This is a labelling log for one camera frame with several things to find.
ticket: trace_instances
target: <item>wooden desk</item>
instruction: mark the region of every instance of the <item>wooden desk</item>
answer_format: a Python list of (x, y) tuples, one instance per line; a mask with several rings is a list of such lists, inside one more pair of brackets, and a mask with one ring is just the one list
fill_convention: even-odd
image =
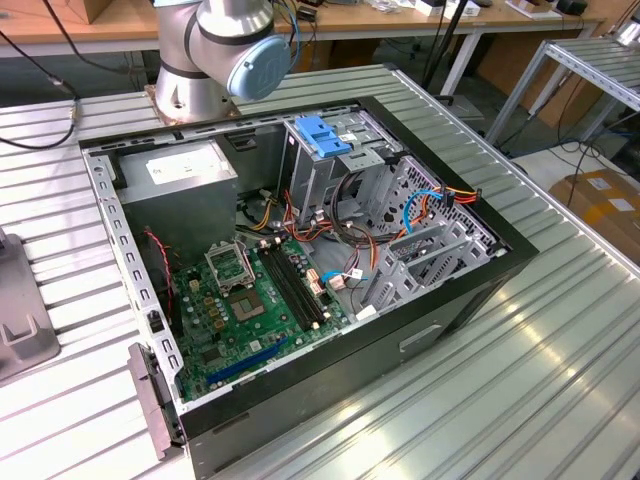
[[(425, 17), (413, 9), (399, 13), (380, 13), (368, 5), (328, 5), (318, 10), (318, 40), (347, 40), (361, 38), (390, 38), (434, 35), (438, 17)], [(445, 83), (443, 94), (451, 94), (460, 80), (473, 51), (485, 33), (532, 32), (545, 30), (581, 30), (581, 36), (590, 36), (601, 18), (587, 13), (582, 19), (565, 17), (561, 20), (531, 20), (504, 4), (494, 0), (494, 6), (482, 9), (478, 17), (461, 20), (456, 34), (466, 34), (464, 44)], [(85, 53), (153, 50), (158, 48), (158, 32), (154, 8), (149, 0), (114, 0), (92, 25), (67, 22), (69, 34)], [(70, 53), (54, 22), (10, 12), (0, 19), (0, 29), (31, 55), (61, 55)], [(302, 40), (312, 35), (311, 25), (300, 23)], [(276, 31), (287, 35), (291, 27), (276, 16)], [(14, 57), (16, 52), (0, 44), (0, 57)]]

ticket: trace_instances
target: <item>metal case frame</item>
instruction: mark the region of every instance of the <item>metal case frame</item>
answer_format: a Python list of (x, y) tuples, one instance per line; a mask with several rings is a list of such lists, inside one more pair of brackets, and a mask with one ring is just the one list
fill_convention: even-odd
[[(345, 104), (358, 104), (377, 122), (384, 125), (415, 159), (441, 181), (459, 188), (471, 189), (451, 168), (440, 160), (422, 141), (373, 98), (356, 98), (305, 107), (305, 111), (341, 110)], [(269, 112), (287, 115), (300, 109)], [(236, 125), (251, 125), (253, 119), (266, 114), (235, 119)], [(136, 133), (167, 140), (188, 138), (193, 132), (220, 133), (216, 123), (168, 127)], [(141, 329), (153, 336), (157, 368), (171, 372), (178, 366), (177, 348), (158, 311), (161, 311), (145, 268), (136, 256), (135, 243), (129, 238), (126, 219), (115, 191), (103, 167), (102, 158), (109, 148), (131, 147), (119, 137), (80, 143), (91, 181), (97, 192), (100, 211), (121, 270), (132, 272), (124, 284), (132, 300)], [(399, 363), (424, 350), (443, 332), (462, 326), (507, 280), (520, 272), (537, 254), (529, 241), (480, 199), (471, 207), (478, 218), (501, 240), (506, 253), (459, 278), (441, 285), (418, 299), (359, 325), (351, 332), (324, 343), (322, 348), (305, 352), (268, 374), (234, 386), (214, 401), (198, 399), (190, 409), (178, 409), (181, 433), (188, 444), (197, 478), (207, 478), (215, 471), (250, 453), (287, 429), (308, 419), (344, 396), (366, 385)]]

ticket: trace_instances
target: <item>motherboard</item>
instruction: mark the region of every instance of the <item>motherboard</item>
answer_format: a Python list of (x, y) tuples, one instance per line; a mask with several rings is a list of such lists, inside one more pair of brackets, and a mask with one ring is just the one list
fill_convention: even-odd
[(178, 378), (185, 400), (344, 326), (343, 310), (315, 272), (294, 239), (253, 249), (234, 242), (176, 272), (174, 308), (180, 308), (182, 322), (176, 340), (184, 360)]

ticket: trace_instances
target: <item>label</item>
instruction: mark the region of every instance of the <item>label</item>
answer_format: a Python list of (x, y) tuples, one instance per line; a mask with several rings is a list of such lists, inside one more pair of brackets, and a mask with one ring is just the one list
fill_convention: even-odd
[(186, 152), (170, 157), (156, 158), (147, 162), (147, 170), (156, 185), (184, 180), (221, 170), (220, 161), (200, 152)]
[(609, 185), (604, 178), (587, 178), (587, 182), (593, 185), (593, 188), (596, 190), (609, 190), (611, 188), (611, 185)]
[(338, 138), (340, 138), (340, 140), (345, 143), (355, 142), (358, 139), (358, 137), (356, 137), (353, 133), (345, 133), (344, 135), (340, 135)]
[(610, 198), (609, 201), (621, 212), (633, 212), (635, 210), (633, 205), (627, 202), (624, 198)]
[(359, 268), (354, 268), (351, 270), (351, 278), (355, 278), (356, 280), (362, 280), (362, 274), (364, 272)]

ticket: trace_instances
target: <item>cardboard box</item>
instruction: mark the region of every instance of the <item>cardboard box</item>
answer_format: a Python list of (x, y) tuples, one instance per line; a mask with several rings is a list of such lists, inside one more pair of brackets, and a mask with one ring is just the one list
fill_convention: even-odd
[[(632, 261), (640, 264), (640, 194), (612, 170), (578, 175), (569, 208)], [(550, 193), (566, 205), (573, 175)]]
[(516, 0), (513, 4), (520, 10), (529, 13), (545, 13), (551, 10), (552, 6), (547, 0)]
[[(60, 20), (90, 24), (112, 0), (49, 0)], [(0, 0), (0, 10), (51, 18), (41, 0)]]

